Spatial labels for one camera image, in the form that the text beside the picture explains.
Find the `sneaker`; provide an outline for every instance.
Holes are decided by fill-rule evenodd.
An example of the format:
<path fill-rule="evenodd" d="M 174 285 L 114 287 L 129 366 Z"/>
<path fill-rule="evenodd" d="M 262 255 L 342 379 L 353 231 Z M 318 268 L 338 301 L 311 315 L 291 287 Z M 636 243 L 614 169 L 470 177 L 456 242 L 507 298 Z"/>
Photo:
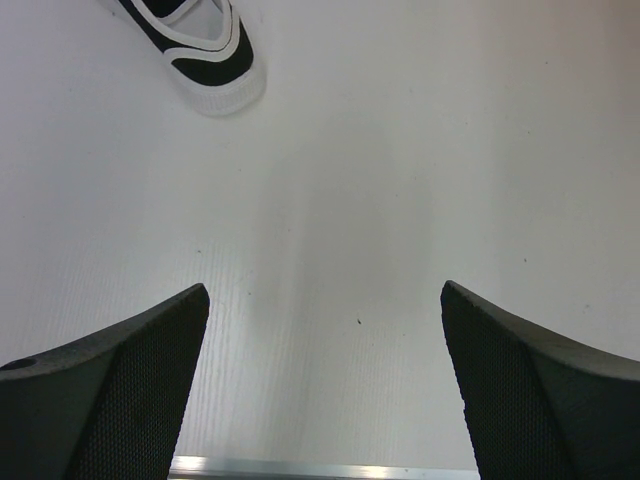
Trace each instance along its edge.
<path fill-rule="evenodd" d="M 209 116 L 233 113 L 264 91 L 264 69 L 229 0 L 99 0 L 142 29 L 187 103 Z"/>

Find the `white surface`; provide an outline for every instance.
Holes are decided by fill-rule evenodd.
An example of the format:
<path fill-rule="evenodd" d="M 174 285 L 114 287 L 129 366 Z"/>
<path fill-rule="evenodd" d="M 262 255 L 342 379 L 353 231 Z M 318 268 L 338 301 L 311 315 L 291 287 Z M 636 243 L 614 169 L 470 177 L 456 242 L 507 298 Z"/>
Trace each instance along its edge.
<path fill-rule="evenodd" d="M 177 454 L 473 468 L 446 279 L 640 359 L 634 0 L 238 4 L 220 120 L 96 3 L 0 4 L 0 363 L 204 281 Z"/>

